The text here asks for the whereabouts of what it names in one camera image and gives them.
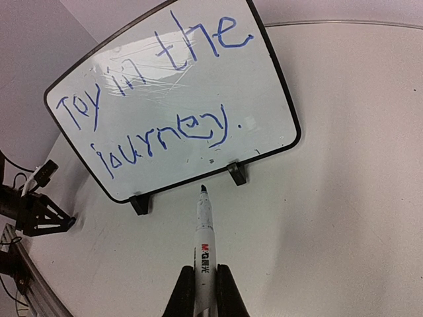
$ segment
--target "black metal bracket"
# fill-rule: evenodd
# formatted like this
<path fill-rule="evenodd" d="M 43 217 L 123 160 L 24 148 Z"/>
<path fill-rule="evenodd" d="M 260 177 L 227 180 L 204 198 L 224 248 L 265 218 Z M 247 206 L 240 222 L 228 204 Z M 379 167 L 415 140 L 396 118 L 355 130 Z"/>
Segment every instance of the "black metal bracket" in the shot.
<path fill-rule="evenodd" d="M 75 222 L 75 217 L 70 217 L 46 195 L 30 194 L 20 199 L 16 229 L 27 236 L 67 232 Z"/>
<path fill-rule="evenodd" d="M 144 194 L 138 196 L 132 196 L 130 198 L 130 203 L 132 207 L 135 209 L 137 215 L 148 215 L 149 210 L 149 202 L 150 202 L 151 195 Z"/>
<path fill-rule="evenodd" d="M 226 168 L 237 186 L 246 184 L 247 177 L 245 174 L 244 165 L 241 165 L 238 162 L 234 162 L 226 166 Z"/>
<path fill-rule="evenodd" d="M 26 236 L 66 232 L 76 222 L 48 196 L 36 193 L 20 196 L 20 192 L 0 186 L 0 214 L 16 220 L 16 229 Z"/>

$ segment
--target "white wall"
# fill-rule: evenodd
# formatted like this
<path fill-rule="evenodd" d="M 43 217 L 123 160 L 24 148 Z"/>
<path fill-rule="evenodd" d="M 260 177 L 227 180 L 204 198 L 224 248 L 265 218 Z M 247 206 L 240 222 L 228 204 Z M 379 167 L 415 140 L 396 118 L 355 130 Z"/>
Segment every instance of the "white wall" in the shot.
<path fill-rule="evenodd" d="M 0 1 L 0 41 L 0 149 L 34 168 L 59 133 L 43 93 L 96 42 L 58 0 Z M 16 173 L 7 164 L 6 183 Z"/>
<path fill-rule="evenodd" d="M 163 0 L 60 0 L 93 38 L 109 35 Z M 265 24 L 295 20 L 353 19 L 423 24 L 421 0 L 254 0 Z"/>

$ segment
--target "m&g logo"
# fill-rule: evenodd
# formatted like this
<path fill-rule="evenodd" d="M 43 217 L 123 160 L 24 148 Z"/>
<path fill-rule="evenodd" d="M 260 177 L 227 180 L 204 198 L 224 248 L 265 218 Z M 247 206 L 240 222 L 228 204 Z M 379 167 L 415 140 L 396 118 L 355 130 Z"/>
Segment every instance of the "m&g logo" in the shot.
<path fill-rule="evenodd" d="M 202 244 L 201 245 L 201 273 L 209 273 L 210 272 L 210 264 L 209 264 L 209 245 Z"/>

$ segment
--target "metal rail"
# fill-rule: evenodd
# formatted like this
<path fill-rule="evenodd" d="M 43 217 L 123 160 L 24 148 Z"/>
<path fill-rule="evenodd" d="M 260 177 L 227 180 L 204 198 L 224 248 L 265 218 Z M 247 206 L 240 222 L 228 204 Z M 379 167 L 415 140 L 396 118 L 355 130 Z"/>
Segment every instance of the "metal rail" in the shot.
<path fill-rule="evenodd" d="M 4 235 L 8 241 L 12 241 L 17 236 L 15 228 L 10 224 L 6 224 Z M 14 253 L 20 256 L 24 269 L 29 275 L 28 285 L 24 287 L 22 295 L 25 297 L 31 311 L 37 317 L 73 317 L 50 286 L 48 286 L 46 280 L 30 259 L 24 246 L 18 242 L 12 245 L 11 248 Z M 21 290 L 22 285 L 20 284 L 22 283 L 19 282 L 23 283 L 23 280 L 17 283 L 18 289 Z"/>

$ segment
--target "cable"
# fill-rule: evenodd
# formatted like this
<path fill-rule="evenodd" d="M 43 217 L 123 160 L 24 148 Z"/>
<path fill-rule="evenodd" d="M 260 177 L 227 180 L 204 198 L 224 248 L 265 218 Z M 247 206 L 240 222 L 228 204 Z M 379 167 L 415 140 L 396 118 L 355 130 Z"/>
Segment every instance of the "cable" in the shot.
<path fill-rule="evenodd" d="M 13 297 L 13 296 L 9 293 L 9 291 L 8 291 L 8 290 L 7 290 L 7 288 L 6 288 L 5 282 L 3 282 L 3 278 L 1 277 L 1 275 L 0 275 L 0 282 L 1 282 L 2 286 L 3 286 L 3 288 L 5 289 L 7 296 L 9 296 L 9 297 L 10 297 L 11 299 L 13 299 L 15 302 L 17 302 L 17 303 L 19 303 L 19 304 L 21 304 L 21 305 L 23 305 L 23 306 L 25 306 L 25 307 L 28 307 L 28 305 L 27 305 L 27 304 L 25 304 L 24 302 L 21 302 L 20 300 L 17 300 L 15 297 Z"/>
<path fill-rule="evenodd" d="M 19 168 L 20 170 L 23 170 L 24 172 L 28 172 L 28 173 L 33 173 L 33 172 L 34 172 L 33 170 L 29 170 L 29 169 L 27 169 L 27 168 L 23 168 L 23 167 L 19 166 L 18 164 L 16 164 L 16 163 L 12 162 L 11 160 L 9 160 L 9 159 L 8 159 L 8 158 L 4 155 L 4 153 L 3 153 L 3 152 L 1 152 L 1 154 L 3 154 L 3 156 L 5 157 L 5 160 L 6 160 L 7 162 L 9 162 L 10 164 L 12 164 L 14 167 Z"/>
<path fill-rule="evenodd" d="M 15 175 L 15 178 L 13 178 L 13 186 L 12 186 L 13 189 L 16 187 L 16 179 L 18 178 L 18 176 L 21 176 L 21 175 L 25 177 L 25 182 L 28 180 L 28 177 L 26 177 L 26 174 L 19 172 L 18 174 Z"/>
<path fill-rule="evenodd" d="M 0 246 L 11 246 L 12 244 L 16 244 L 22 240 L 21 236 L 16 236 L 12 239 L 11 242 L 0 242 Z"/>

